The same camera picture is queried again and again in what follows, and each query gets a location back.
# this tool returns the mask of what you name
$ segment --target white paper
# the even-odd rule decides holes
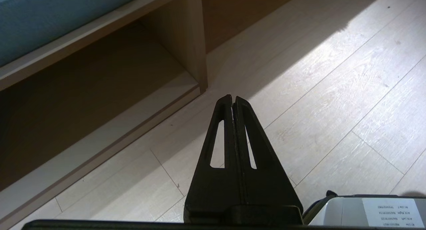
[[[362,198],[370,227],[424,228],[412,198]]]

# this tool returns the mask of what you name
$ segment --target blue cushion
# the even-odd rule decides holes
[[[129,1],[0,0],[0,66]]]

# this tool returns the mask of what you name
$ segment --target white label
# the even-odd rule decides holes
[[[412,198],[362,198],[370,227],[424,228]]]

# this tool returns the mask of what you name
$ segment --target blue mattress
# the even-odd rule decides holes
[[[129,1],[0,0],[0,66]]]

